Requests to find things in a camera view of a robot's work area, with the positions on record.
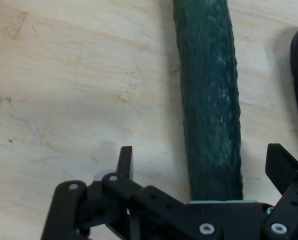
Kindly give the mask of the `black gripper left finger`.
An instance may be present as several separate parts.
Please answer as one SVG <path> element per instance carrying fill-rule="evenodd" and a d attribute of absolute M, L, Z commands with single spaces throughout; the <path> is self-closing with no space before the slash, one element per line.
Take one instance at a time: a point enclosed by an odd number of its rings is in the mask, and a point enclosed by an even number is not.
<path fill-rule="evenodd" d="M 42 233 L 44 240 L 87 240 L 106 225 L 123 240 L 195 240 L 198 222 L 184 204 L 131 180 L 132 148 L 120 150 L 117 169 L 86 185 L 59 184 Z"/>

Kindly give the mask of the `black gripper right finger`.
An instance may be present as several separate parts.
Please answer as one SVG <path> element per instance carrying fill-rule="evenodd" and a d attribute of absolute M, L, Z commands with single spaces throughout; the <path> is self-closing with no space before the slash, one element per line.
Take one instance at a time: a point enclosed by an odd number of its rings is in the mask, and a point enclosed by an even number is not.
<path fill-rule="evenodd" d="M 298 161 L 280 144 L 267 146 L 265 173 L 281 193 L 263 225 L 265 240 L 298 240 Z"/>

